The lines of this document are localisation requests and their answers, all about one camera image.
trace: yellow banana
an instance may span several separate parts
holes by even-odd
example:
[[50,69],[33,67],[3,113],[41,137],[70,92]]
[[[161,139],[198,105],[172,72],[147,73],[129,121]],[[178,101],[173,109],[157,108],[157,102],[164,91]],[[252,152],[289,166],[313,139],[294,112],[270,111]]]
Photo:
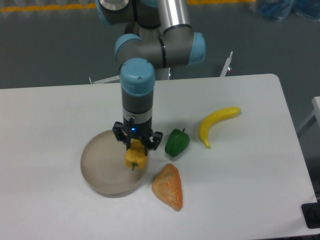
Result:
[[211,147],[208,140],[209,130],[211,126],[222,120],[236,117],[240,114],[240,112],[241,108],[236,106],[230,106],[214,111],[213,113],[211,113],[203,119],[199,128],[198,136],[207,149]]

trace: gray floor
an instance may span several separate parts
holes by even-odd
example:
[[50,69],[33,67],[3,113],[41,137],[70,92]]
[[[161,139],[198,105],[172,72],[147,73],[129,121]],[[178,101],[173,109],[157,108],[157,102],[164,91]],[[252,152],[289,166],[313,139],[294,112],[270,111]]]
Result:
[[[202,32],[202,64],[172,70],[175,79],[217,77],[234,52],[232,75],[276,74],[297,126],[320,96],[320,23],[292,14],[271,22],[248,3],[190,5],[193,29]],[[105,27],[95,9],[0,13],[0,89],[82,85],[118,74],[114,44],[125,25]],[[320,128],[301,139],[313,180],[320,179]]]

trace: yellow bell pepper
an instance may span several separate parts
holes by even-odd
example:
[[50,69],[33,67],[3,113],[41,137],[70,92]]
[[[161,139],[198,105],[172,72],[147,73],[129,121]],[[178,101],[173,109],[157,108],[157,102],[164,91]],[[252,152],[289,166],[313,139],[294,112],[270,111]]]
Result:
[[133,139],[130,148],[125,153],[124,164],[132,170],[142,169],[146,165],[146,161],[145,147],[141,141]]

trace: blue joint cap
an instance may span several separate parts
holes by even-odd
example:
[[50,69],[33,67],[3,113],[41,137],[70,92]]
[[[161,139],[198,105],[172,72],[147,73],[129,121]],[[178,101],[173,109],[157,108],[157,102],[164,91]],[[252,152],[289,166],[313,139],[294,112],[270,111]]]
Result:
[[122,89],[134,97],[143,97],[155,87],[154,66],[143,58],[131,58],[120,69]]
[[115,46],[114,46],[114,57],[115,60],[117,60],[117,53],[119,48],[121,47],[122,44],[124,44],[126,41],[129,41],[131,39],[139,39],[140,41],[141,38],[138,35],[132,34],[132,33],[128,33],[125,35],[122,35],[121,37],[118,38],[118,40],[115,42]]
[[201,63],[206,58],[206,41],[202,33],[195,32],[191,54],[187,65]]
[[157,0],[140,0],[140,2],[142,2],[143,4],[149,6],[149,7],[153,7],[153,8],[157,8],[158,7],[158,1]]
[[99,0],[95,0],[95,5],[96,5],[96,9],[98,10],[98,15],[99,15],[99,17],[100,17],[103,25],[106,25],[106,26],[112,25],[112,24],[106,19],[104,13],[102,12],[102,9],[101,9]]

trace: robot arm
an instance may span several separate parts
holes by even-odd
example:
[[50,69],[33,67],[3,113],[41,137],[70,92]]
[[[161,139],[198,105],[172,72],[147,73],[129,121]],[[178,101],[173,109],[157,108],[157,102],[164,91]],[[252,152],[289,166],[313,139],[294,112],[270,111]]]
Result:
[[156,39],[144,41],[125,34],[115,44],[115,59],[120,70],[123,123],[113,131],[118,141],[130,148],[138,139],[148,150],[156,150],[163,134],[152,130],[155,69],[200,63],[206,56],[201,33],[193,32],[186,0],[96,0],[105,23],[137,22],[147,29],[162,29]]

